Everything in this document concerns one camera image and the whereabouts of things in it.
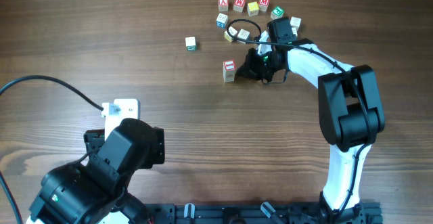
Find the red M block left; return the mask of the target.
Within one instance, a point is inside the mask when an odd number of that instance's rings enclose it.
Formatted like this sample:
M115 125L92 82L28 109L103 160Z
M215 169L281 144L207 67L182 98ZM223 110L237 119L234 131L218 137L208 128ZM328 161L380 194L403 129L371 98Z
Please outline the red M block left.
M245 0L235 0L233 2L233 10L235 12L242 13L245 7L246 1Z

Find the yellow block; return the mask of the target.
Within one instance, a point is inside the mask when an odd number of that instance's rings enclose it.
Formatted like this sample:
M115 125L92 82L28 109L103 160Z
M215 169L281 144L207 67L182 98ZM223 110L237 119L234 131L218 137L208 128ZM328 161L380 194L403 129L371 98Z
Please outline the yellow block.
M260 8L259 8L258 3L256 1L249 2L247 4L247 12L248 12L249 16L256 16L256 15L258 15L259 10L260 10Z

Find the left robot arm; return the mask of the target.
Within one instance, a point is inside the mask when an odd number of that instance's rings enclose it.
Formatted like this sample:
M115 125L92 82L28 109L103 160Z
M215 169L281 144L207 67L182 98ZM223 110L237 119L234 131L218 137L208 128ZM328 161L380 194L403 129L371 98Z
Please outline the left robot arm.
M75 160L49 171L29 208L29 221L98 223L120 212L129 223L147 223L145 204L128 186L135 171L164 163L163 129L126 118L110 133L88 130L83 138L88 163Z

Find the white blue-edged block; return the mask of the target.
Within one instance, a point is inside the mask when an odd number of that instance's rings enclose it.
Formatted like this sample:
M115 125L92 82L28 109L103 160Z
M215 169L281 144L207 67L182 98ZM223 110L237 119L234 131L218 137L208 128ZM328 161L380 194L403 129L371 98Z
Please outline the white blue-edged block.
M241 28L237 34L237 41L246 44L246 41L249 40L249 37L250 37L250 32Z

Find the white yellow-sided block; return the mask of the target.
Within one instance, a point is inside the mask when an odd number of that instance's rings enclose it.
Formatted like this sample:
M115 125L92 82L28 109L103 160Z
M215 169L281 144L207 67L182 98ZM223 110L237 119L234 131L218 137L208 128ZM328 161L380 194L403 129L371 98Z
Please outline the white yellow-sided block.
M230 43L233 42L233 38L236 36L237 36L237 30L231 26L224 32L224 38L228 40Z

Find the red a block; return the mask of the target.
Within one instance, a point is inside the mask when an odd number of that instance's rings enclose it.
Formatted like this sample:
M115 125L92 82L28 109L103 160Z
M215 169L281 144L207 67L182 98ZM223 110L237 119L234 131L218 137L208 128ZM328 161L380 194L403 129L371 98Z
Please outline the red a block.
M235 80L235 77L225 77L224 78L225 83L230 83L230 82L233 82L234 80Z
M218 8L220 12L227 12L229 10L229 0L218 0Z

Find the red m block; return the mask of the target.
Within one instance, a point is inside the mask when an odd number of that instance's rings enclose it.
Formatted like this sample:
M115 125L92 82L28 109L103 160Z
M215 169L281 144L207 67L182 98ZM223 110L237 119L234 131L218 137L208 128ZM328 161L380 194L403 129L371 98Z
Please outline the red m block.
M233 10L235 12L242 13L245 7L246 1L245 0L235 0L233 2Z
M259 10L262 12L266 12L270 4L270 0L259 0L258 6Z

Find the white yellow-edged block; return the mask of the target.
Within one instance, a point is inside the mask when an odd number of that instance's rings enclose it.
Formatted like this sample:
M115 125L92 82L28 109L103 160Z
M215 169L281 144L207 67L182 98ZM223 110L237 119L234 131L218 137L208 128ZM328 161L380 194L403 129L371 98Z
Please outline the white yellow-edged block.
M295 35L296 37L298 36L298 32L296 30L296 28L292 27L292 33L293 35Z

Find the white block far right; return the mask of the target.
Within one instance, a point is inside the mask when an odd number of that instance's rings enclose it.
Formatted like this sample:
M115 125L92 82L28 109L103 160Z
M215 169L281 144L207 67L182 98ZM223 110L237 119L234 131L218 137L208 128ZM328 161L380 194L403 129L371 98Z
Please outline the white block far right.
M300 28L301 21L302 21L301 18L297 18L297 17L292 16L290 19L290 25L292 28L295 28L296 30L298 30Z

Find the red M block right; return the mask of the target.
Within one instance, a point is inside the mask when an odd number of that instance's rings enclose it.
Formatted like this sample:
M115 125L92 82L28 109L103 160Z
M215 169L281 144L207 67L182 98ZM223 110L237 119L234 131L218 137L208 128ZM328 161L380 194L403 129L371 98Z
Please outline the red M block right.
M266 12L270 4L270 0L259 0L258 6L259 10L262 12Z

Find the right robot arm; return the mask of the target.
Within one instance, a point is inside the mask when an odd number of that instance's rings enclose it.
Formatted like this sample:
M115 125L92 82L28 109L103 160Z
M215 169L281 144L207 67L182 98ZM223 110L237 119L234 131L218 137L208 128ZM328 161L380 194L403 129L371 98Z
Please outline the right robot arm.
M339 62L310 39L299 39L287 17L270 21L253 39L234 39L252 45L237 76L271 85L273 75L283 70L318 90L319 126L330 145L327 182L315 214L289 212L287 219L367 223L372 216L360 201L359 184L366 156L385 127L373 69Z

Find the white green-sided block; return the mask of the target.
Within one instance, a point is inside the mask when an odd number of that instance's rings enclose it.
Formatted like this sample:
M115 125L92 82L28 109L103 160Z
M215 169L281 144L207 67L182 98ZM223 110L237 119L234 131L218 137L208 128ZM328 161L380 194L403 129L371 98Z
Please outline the white green-sided block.
M196 38L195 37L186 37L185 38L185 46L188 51L195 51L197 49Z

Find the white blue C block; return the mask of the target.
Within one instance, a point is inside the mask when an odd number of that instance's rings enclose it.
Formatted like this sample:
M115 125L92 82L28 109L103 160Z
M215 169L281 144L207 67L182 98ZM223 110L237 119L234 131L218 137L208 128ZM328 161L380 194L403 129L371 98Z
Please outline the white blue C block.
M223 78L224 79L233 78L234 76L235 76L235 71L234 70L224 70L223 71Z

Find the green block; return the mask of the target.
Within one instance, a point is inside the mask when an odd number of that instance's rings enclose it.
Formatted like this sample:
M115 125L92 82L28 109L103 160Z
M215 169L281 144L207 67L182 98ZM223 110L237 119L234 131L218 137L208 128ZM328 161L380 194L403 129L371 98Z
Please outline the green block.
M282 9L280 6L276 6L271 12L271 19L276 20L282 18L284 12L284 9Z

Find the red I block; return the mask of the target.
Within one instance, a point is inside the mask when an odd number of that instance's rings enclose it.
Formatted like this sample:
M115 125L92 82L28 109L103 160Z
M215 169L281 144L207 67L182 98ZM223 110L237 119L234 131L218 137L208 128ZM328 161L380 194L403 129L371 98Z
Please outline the red I block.
M226 60L223 62L223 70L225 72L236 70L235 62L233 60Z

